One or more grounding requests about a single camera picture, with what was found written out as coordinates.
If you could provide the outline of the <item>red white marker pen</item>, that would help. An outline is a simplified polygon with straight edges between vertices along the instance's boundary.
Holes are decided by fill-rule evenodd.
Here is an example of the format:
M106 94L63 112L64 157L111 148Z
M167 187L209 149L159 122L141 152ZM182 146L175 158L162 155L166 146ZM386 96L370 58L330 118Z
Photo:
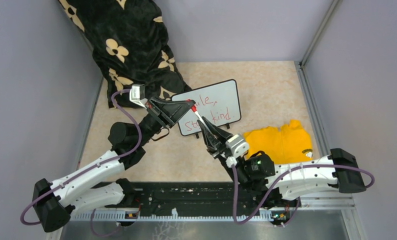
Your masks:
M196 108L194 108L193 113L197 116L198 120L203 123L204 125L206 125L206 121L204 119L204 117L198 112L198 110Z

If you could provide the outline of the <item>white whiteboard black frame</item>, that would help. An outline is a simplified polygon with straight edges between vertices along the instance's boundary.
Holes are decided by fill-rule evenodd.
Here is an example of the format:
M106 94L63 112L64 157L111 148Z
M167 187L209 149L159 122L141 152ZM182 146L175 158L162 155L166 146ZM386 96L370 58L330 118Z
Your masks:
M242 118L238 85L234 79L178 93L171 100L195 101L197 112L218 127L238 122Z

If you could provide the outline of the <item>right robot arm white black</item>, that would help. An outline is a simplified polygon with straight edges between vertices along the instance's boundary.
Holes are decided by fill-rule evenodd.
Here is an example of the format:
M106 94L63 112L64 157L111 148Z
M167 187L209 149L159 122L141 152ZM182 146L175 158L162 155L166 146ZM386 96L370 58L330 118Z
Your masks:
M219 160L235 186L263 194L274 206L311 193L354 194L368 188L366 171L351 153L333 148L316 158L311 136L299 120L243 134L223 130L205 117L197 123L207 152Z

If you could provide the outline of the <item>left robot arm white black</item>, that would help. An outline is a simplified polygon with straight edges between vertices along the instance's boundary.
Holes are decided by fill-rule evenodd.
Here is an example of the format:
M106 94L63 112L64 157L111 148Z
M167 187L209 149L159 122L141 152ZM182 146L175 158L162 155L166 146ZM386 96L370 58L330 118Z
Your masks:
M127 179L99 184L136 165L146 153L144 145L162 129L170 130L196 104L192 99L171 101L157 97L137 103L145 108L147 115L140 122L130 115L131 123L114 123L108 136L110 150L64 177L53 181L43 178L34 184L30 206L44 232L62 228L82 212L105 206L132 206L137 194Z

